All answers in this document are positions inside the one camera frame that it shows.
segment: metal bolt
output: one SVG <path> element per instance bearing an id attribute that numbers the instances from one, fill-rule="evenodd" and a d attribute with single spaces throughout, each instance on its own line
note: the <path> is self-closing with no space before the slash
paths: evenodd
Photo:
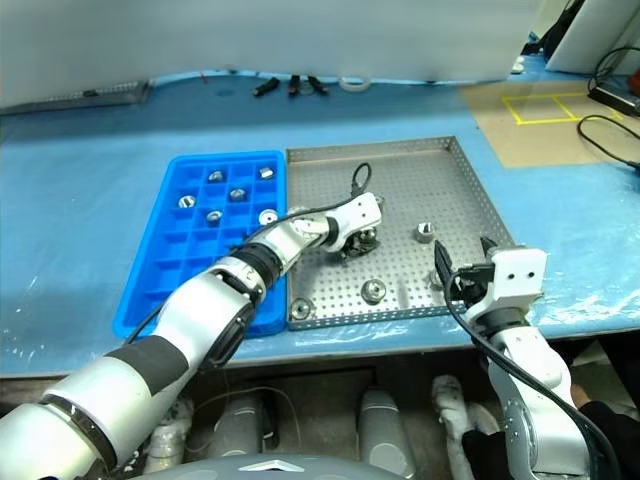
<path id="1" fill-rule="evenodd" d="M 242 188 L 234 188 L 229 193 L 229 198 L 232 202 L 244 202 L 247 196 L 247 192 L 245 192 Z"/>
<path id="2" fill-rule="evenodd" d="M 380 303 L 386 294 L 387 287 L 382 280 L 378 280 L 377 278 L 364 282 L 362 289 L 360 290 L 362 299 L 369 305 L 376 305 Z"/>
<path id="3" fill-rule="evenodd" d="M 263 180 L 269 180 L 270 178 L 273 178 L 274 175 L 275 174 L 273 170 L 269 167 L 264 167 L 260 169 L 260 178 Z"/>
<path id="4" fill-rule="evenodd" d="M 220 224 L 222 218 L 222 212 L 220 210 L 212 210 L 207 213 L 207 223 L 210 227 L 216 227 Z"/>
<path id="5" fill-rule="evenodd" d="M 419 223 L 416 227 L 416 240 L 420 243 L 429 243 L 435 236 L 435 228 L 431 222 Z"/>
<path id="6" fill-rule="evenodd" d="M 178 207 L 180 208 L 192 208 L 196 204 L 196 197 L 193 195 L 185 195 L 178 200 Z"/>
<path id="7" fill-rule="evenodd" d="M 440 275 L 438 275 L 438 272 L 435 268 L 429 272 L 429 284 L 434 290 L 442 290 L 443 288 L 442 281 L 440 280 Z"/>
<path id="8" fill-rule="evenodd" d="M 277 219 L 278 213 L 271 208 L 267 208 L 261 211 L 260 215 L 258 215 L 258 223 L 260 223 L 260 225 L 269 225 L 270 223 L 275 222 Z"/>
<path id="9" fill-rule="evenodd" d="M 306 298 L 296 298 L 291 303 L 290 316 L 293 320 L 306 320 L 313 310 L 313 304 Z"/>
<path id="10" fill-rule="evenodd" d="M 209 174 L 209 183 L 220 183 L 224 182 L 224 173 L 221 170 L 216 170 Z"/>

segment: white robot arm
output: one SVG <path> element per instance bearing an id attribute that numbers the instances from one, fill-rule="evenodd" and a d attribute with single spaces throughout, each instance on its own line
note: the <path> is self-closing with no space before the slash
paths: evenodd
<path id="1" fill-rule="evenodd" d="M 307 249 L 375 227 L 371 193 L 265 227 L 167 299 L 153 334 L 91 363 L 0 420 L 0 479 L 75 480 L 126 462 L 204 362 L 226 363 L 268 289 Z"/>
<path id="2" fill-rule="evenodd" d="M 487 354 L 489 378 L 505 414 L 512 477 L 594 480 L 595 443 L 617 470 L 606 437 L 573 404 L 567 365 L 525 318 L 542 296 L 546 253 L 524 247 L 500 249 L 490 239 L 481 241 L 487 262 L 457 272 L 436 241 L 436 270 L 452 315 Z M 455 300 L 467 307 L 465 319 L 451 303 Z"/>

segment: perforated metal tray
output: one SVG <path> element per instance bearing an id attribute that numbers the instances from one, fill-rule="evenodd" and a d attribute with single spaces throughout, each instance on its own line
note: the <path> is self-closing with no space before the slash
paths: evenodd
<path id="1" fill-rule="evenodd" d="M 313 309 L 304 320 L 289 315 L 291 329 L 446 313 L 442 292 L 428 278 L 433 242 L 414 237 L 420 222 L 433 223 L 454 266 L 483 260 L 482 235 L 513 245 L 455 137 L 287 150 L 289 205 L 316 207 L 345 198 L 352 172 L 363 161 L 373 167 L 368 190 L 385 199 L 381 244 L 346 263 L 321 250 L 305 254 L 290 272 L 289 305 L 305 298 Z M 377 305 L 360 295 L 372 278 L 387 288 Z"/>

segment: blue plastic tray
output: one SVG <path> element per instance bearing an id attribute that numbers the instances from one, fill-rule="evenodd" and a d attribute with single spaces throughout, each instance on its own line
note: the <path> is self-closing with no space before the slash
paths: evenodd
<path id="1" fill-rule="evenodd" d="M 260 169 L 275 175 L 262 179 Z M 211 172 L 223 172 L 223 181 L 209 183 Z M 113 331 L 126 338 L 154 307 L 180 284 L 203 271 L 217 258 L 240 245 L 260 227 L 258 215 L 274 209 L 286 212 L 286 165 L 277 151 L 180 156 L 172 160 L 151 211 L 129 280 L 113 320 Z M 233 202 L 229 194 L 242 188 L 246 198 Z M 196 199 L 191 208 L 179 208 L 185 195 Z M 218 225 L 206 221 L 212 210 L 223 212 Z M 286 323 L 286 278 L 281 278 L 258 306 L 248 336 L 278 333 Z M 141 333 L 149 335 L 155 320 Z"/>

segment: black cable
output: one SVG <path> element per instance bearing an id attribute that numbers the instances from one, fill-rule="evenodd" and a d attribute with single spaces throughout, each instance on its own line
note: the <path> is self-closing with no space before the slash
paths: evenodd
<path id="1" fill-rule="evenodd" d="M 367 176 L 365 177 L 365 179 L 364 179 L 364 181 L 362 183 L 359 183 L 358 182 L 358 175 L 360 175 L 360 172 L 362 171 L 363 168 L 367 169 Z M 351 177 L 351 196 L 349 198 L 346 198 L 345 200 L 342 200 L 342 201 L 340 201 L 338 203 L 334 203 L 333 205 L 328 205 L 326 207 L 309 208 L 309 209 L 302 210 L 300 212 L 292 213 L 290 215 L 285 215 L 284 217 L 279 218 L 275 222 L 271 222 L 270 224 L 265 225 L 262 228 L 259 228 L 258 230 L 253 232 L 247 239 L 245 239 L 244 242 L 245 243 L 250 242 L 253 238 L 255 238 L 255 236 L 257 234 L 259 234 L 261 232 L 264 232 L 265 230 L 271 229 L 274 226 L 276 226 L 279 223 L 282 223 L 282 222 L 284 222 L 286 220 L 291 220 L 292 218 L 296 218 L 296 217 L 299 217 L 301 215 L 309 215 L 311 213 L 320 213 L 320 212 L 325 212 L 327 210 L 333 210 L 335 208 L 338 208 L 338 207 L 341 207 L 343 205 L 346 205 L 351 200 L 353 200 L 355 197 L 357 197 L 359 195 L 362 195 L 365 192 L 365 190 L 369 186 L 369 182 L 371 181 L 371 175 L 372 174 L 373 174 L 373 169 L 371 168 L 371 164 L 369 164 L 368 162 L 361 163 L 353 171 L 353 175 Z M 135 341 L 135 339 L 138 338 L 138 335 L 140 335 L 140 332 L 144 329 L 144 327 L 149 325 L 151 320 L 153 320 L 158 315 L 158 313 L 160 313 L 160 310 L 162 309 L 163 305 L 164 305 L 164 302 L 162 302 L 160 305 L 158 305 L 156 308 L 154 308 L 138 324 L 138 326 L 136 326 L 135 330 L 133 330 L 133 332 L 131 332 L 129 334 L 129 336 L 127 337 L 127 339 L 124 341 L 124 345 L 128 345 L 130 343 L 133 343 Z"/>
<path id="2" fill-rule="evenodd" d="M 123 345 L 129 345 L 130 343 L 133 343 L 134 340 L 138 338 L 138 335 L 140 335 L 140 332 L 144 329 L 144 327 L 149 325 L 149 323 L 151 323 L 151 320 L 153 320 L 158 315 L 158 313 L 160 313 L 160 310 L 162 310 L 163 305 L 164 305 L 164 302 L 162 302 L 156 308 L 151 310 L 149 315 L 144 317 L 144 319 L 136 326 L 133 332 L 129 334 L 127 339 L 124 341 Z"/>
<path id="3" fill-rule="evenodd" d="M 589 478 L 591 480 L 604 478 L 602 472 L 599 471 L 597 461 L 599 452 L 596 450 L 593 440 L 595 440 L 600 446 L 602 453 L 609 462 L 611 472 L 607 472 L 609 473 L 607 480 L 620 480 L 620 467 L 618 465 L 618 458 L 613 450 L 613 447 L 611 446 L 611 443 L 604 435 L 604 433 L 602 433 L 602 430 L 600 430 L 597 425 L 595 425 L 585 415 L 578 411 L 574 406 L 569 405 L 562 398 L 556 395 L 556 393 L 549 389 L 545 384 L 522 369 L 510 358 L 506 357 L 502 352 L 500 352 L 491 343 L 489 343 L 489 341 L 486 340 L 482 335 L 473 330 L 462 318 L 462 316 L 456 311 L 451 300 L 451 290 L 457 278 L 460 278 L 459 271 L 454 272 L 447 280 L 447 283 L 444 287 L 444 300 L 447 308 L 449 309 L 449 312 L 451 313 L 455 321 L 458 322 L 458 325 L 460 325 L 462 329 L 471 336 L 476 347 L 478 347 L 478 349 L 488 358 L 490 358 L 496 365 L 498 365 L 512 377 L 517 378 L 528 387 L 547 397 L 549 400 L 555 403 L 563 412 L 565 412 L 569 416 L 569 418 L 571 418 L 571 420 L 573 420 L 573 422 L 578 427 L 578 430 L 580 430 L 580 433 L 584 437 L 587 449 L 589 451 Z"/>
<path id="4" fill-rule="evenodd" d="M 596 147 L 598 150 L 600 150 L 601 152 L 607 154 L 608 156 L 610 156 L 611 158 L 613 158 L 614 160 L 617 160 L 619 162 L 624 163 L 625 165 L 629 165 L 630 167 L 633 167 L 635 169 L 640 170 L 640 162 L 634 162 L 633 160 L 627 160 L 625 158 L 619 157 L 618 155 L 616 155 L 613 152 L 610 152 L 609 150 L 607 150 L 605 147 L 603 147 L 602 145 L 600 145 L 598 142 L 596 142 L 595 140 L 593 140 L 591 137 L 589 137 L 586 133 L 584 133 L 584 131 L 582 130 L 582 124 L 585 121 L 594 119 L 594 118 L 599 118 L 601 120 L 606 120 L 607 122 L 613 123 L 614 125 L 616 125 L 617 127 L 625 130 L 627 133 L 633 135 L 634 137 L 636 137 L 636 139 L 640 140 L 640 134 L 634 132 L 633 130 L 631 130 L 630 128 L 628 128 L 627 126 L 621 124 L 620 122 L 616 122 L 615 120 L 609 118 L 609 117 L 605 117 L 603 115 L 587 115 L 586 117 L 584 117 L 582 120 L 580 120 L 578 122 L 578 125 L 576 126 L 576 129 L 578 130 L 578 135 L 582 138 L 584 138 L 587 142 L 589 142 L 591 145 L 593 145 L 594 147 Z"/>
<path id="5" fill-rule="evenodd" d="M 367 169 L 367 176 L 365 177 L 362 183 L 358 183 L 358 175 L 360 174 L 363 168 Z M 299 212 L 294 212 L 294 213 L 290 213 L 289 215 L 285 215 L 284 217 L 279 218 L 276 221 L 271 222 L 270 224 L 265 225 L 262 228 L 259 228 L 258 230 L 253 232 L 251 235 L 249 235 L 249 237 L 245 239 L 245 243 L 248 243 L 251 240 L 253 240 L 258 234 L 263 233 L 267 230 L 270 230 L 276 225 L 282 222 L 286 222 L 287 220 L 291 220 L 292 218 L 300 217 L 302 215 L 310 215 L 312 213 L 322 213 L 322 212 L 326 212 L 328 210 L 334 210 L 336 208 L 342 207 L 343 205 L 346 205 L 355 197 L 362 195 L 365 192 L 365 190 L 367 189 L 367 186 L 369 185 L 369 182 L 371 181 L 372 174 L 373 174 L 373 169 L 371 168 L 371 165 L 368 162 L 361 163 L 353 171 L 353 176 L 351 177 L 351 196 L 349 196 L 348 198 L 345 198 L 344 200 L 338 203 L 334 203 L 333 205 L 327 205 L 326 207 L 318 207 L 318 208 L 307 208 Z"/>
<path id="6" fill-rule="evenodd" d="M 619 53 L 619 52 L 626 52 L 626 51 L 640 52 L 640 48 L 638 48 L 638 47 L 619 47 L 619 48 L 614 48 L 613 50 L 611 50 L 610 52 L 605 54 L 598 61 L 598 64 L 596 65 L 596 68 L 593 71 L 593 75 L 591 76 L 591 78 L 587 82 L 587 89 L 589 90 L 589 92 L 591 92 L 598 85 L 601 85 L 602 82 L 604 82 L 607 79 L 607 77 L 609 75 L 611 75 L 611 73 L 613 72 L 613 67 L 611 67 L 611 66 L 602 68 L 602 65 L 604 64 L 604 62 L 609 57 L 611 57 L 612 55 L 615 55 L 616 53 Z"/>

